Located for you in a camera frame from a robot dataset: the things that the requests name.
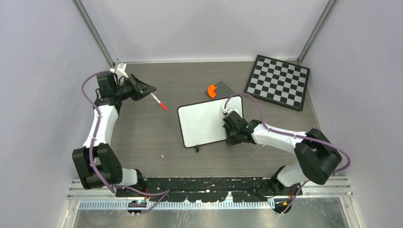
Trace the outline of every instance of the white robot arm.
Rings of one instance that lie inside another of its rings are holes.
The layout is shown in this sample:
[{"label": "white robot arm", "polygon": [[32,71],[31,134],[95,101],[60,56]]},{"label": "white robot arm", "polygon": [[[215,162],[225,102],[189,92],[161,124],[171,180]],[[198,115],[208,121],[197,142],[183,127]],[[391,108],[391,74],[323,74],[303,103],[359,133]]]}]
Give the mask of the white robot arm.
[{"label": "white robot arm", "polygon": [[[269,131],[261,121],[252,120],[248,123],[235,110],[226,113],[223,121],[225,122],[224,127],[229,145],[242,142],[269,145],[285,150],[297,157],[298,163],[280,167],[271,177],[270,185],[274,194],[281,192],[285,187],[305,181],[323,185],[342,160],[338,151],[330,147]],[[311,129],[309,132],[293,132],[272,126],[268,128],[329,142],[318,129]]]},{"label": "white robot arm", "polygon": [[103,72],[96,76],[99,85],[99,94],[95,105],[100,111],[101,118],[98,123],[98,111],[94,110],[94,121],[91,131],[83,147],[73,150],[73,162],[84,189],[101,188],[104,183],[94,172],[89,160],[89,150],[96,127],[96,137],[93,145],[93,155],[99,159],[96,168],[110,185],[135,186],[144,185],[139,170],[122,168],[115,156],[110,143],[114,124],[119,116],[122,101],[131,98],[138,101],[156,90],[155,87],[138,80],[134,75],[126,74],[124,65],[119,65],[113,72]]}]

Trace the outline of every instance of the black and white checkerboard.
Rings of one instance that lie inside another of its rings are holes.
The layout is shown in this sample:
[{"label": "black and white checkerboard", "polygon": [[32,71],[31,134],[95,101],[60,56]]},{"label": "black and white checkerboard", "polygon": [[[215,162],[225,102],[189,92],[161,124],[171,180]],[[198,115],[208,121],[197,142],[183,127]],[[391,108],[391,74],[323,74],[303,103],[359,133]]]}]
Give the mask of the black and white checkerboard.
[{"label": "black and white checkerboard", "polygon": [[302,111],[308,77],[309,68],[258,55],[245,93]]}]

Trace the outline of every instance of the white wall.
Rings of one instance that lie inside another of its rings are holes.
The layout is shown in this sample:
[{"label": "white wall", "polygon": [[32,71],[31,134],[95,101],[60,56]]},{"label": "white wall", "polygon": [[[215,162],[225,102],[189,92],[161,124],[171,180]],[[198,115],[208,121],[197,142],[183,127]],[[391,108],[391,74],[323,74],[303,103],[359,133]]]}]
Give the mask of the white wall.
[{"label": "white wall", "polygon": [[327,0],[83,0],[120,61],[297,58]]},{"label": "white wall", "polygon": [[339,1],[310,50],[309,90],[346,171],[365,224],[401,227],[403,1]]},{"label": "white wall", "polygon": [[55,228],[92,123],[80,86],[108,65],[70,0],[2,1],[0,29],[0,227]]}]

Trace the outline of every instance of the wooden table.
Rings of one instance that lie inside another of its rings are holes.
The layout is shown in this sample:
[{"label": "wooden table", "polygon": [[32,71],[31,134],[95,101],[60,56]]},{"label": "wooden table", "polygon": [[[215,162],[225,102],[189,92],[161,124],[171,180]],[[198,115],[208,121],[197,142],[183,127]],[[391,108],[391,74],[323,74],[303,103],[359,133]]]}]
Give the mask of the wooden table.
[{"label": "wooden table", "polygon": [[[112,148],[124,168],[139,169],[145,177],[271,176],[280,166],[297,162],[279,149],[253,144],[227,146],[225,141],[185,148],[177,108],[208,101],[204,91],[224,81],[243,92],[253,62],[130,64],[126,71],[157,88],[154,93],[164,111],[150,96],[124,101],[112,136]],[[304,111],[259,100],[266,123],[288,130],[309,131],[317,124],[309,96]],[[247,121],[259,119],[255,103],[243,99]]]}]

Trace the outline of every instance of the red marker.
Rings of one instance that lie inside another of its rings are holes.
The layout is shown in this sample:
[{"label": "red marker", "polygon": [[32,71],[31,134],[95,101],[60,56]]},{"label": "red marker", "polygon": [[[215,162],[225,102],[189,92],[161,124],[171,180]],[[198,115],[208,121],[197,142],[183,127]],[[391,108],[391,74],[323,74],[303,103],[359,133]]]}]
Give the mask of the red marker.
[{"label": "red marker", "polygon": [[160,106],[166,111],[167,110],[167,108],[165,107],[165,105],[160,101],[160,100],[158,100],[158,98],[153,94],[153,93],[150,93],[150,95],[154,98],[154,100],[156,100],[159,104],[160,104]]}]

